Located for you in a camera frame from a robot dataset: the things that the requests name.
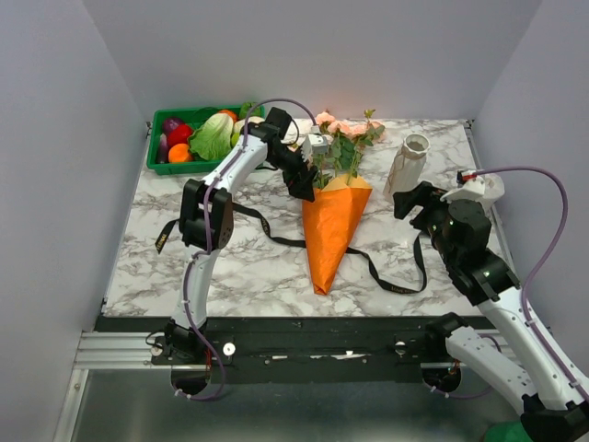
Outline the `black ribbon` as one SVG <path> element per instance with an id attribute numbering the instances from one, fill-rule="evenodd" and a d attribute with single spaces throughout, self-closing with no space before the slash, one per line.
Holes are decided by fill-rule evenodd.
<path id="1" fill-rule="evenodd" d="M 273 241 L 277 244 L 283 245 L 283 246 L 287 246 L 287 247 L 299 248 L 299 249 L 306 248 L 306 242 L 303 239 L 290 239 L 290 238 L 274 236 L 271 233 L 271 226 L 270 226 L 268 220 L 258 210 L 255 210 L 253 208 L 247 208 L 247 207 L 243 206 L 242 204 L 233 204 L 233 211 L 235 213 L 239 213 L 239 214 L 245 215 L 247 217 L 258 219 L 260 221 L 260 225 L 262 227 L 264 234 L 271 241 Z M 167 239 L 168 239 L 170 233 L 172 232 L 172 230 L 174 229 L 174 226 L 178 222 L 179 222 L 179 219 L 173 219 L 164 225 L 164 227 L 162 228 L 162 230 L 161 230 L 161 232 L 155 242 L 155 247 L 156 247 L 157 253 L 160 253 L 162 251 L 162 249 L 165 247 L 165 244 L 167 242 Z M 394 284 L 390 283 L 389 281 L 382 279 L 379 276 L 378 270 L 376 269 L 371 257 L 366 252 L 348 247 L 346 249 L 345 253 L 348 255 L 359 255 L 359 256 L 362 256 L 363 258 L 365 258 L 368 263 L 368 270 L 369 270 L 370 275 L 377 282 L 377 284 L 385 291 L 388 291 L 388 292 L 394 293 L 394 294 L 399 294 L 399 295 L 415 295 L 415 294 L 422 292 L 427 287 L 428 279 L 427 279 L 427 273 L 425 271 L 425 266 L 424 266 L 424 261 L 423 261 L 423 256 L 422 256 L 422 246 L 420 243 L 420 237 L 417 237 L 413 242 L 413 258 L 414 258 L 415 264 L 416 264 L 416 266 L 422 276 L 421 287 L 419 289 L 412 289 L 412 288 L 402 287 L 400 285 L 394 285 Z"/>

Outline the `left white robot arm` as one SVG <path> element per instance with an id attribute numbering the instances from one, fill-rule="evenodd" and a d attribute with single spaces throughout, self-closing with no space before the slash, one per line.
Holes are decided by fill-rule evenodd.
<path id="1" fill-rule="evenodd" d="M 214 352 L 204 337 L 209 287 L 217 257 L 233 234 L 234 194 L 256 167 L 270 163 L 283 173 L 292 197 L 315 200 L 313 181 L 318 169 L 299 148 L 293 150 L 284 141 L 292 122 L 286 111 L 277 108 L 270 109 L 261 123 L 247 121 L 220 165 L 204 179 L 185 183 L 179 219 L 169 222 L 156 242 L 161 251 L 172 228 L 178 226 L 188 260 L 176 310 L 159 342 L 152 345 L 154 355 L 192 364 Z"/>

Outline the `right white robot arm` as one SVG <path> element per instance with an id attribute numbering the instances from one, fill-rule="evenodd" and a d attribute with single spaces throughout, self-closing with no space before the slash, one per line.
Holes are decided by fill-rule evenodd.
<path id="1" fill-rule="evenodd" d="M 424 352 L 475 371 L 520 417 L 533 441 L 576 441 L 588 433 L 588 378 L 564 354 L 531 306 L 507 263 L 487 246 L 491 221 L 482 205 L 427 181 L 393 196 L 394 216 L 421 211 L 411 225 L 427 234 L 455 288 L 500 333 L 514 353 L 491 347 L 455 313 L 430 325 Z"/>

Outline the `orange wrapping paper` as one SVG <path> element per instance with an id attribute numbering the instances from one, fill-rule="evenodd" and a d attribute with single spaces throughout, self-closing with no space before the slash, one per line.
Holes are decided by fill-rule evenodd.
<path id="1" fill-rule="evenodd" d="M 371 193 L 372 186 L 362 177 L 341 174 L 314 190 L 314 202 L 303 202 L 307 260 L 316 294 L 329 293 Z"/>

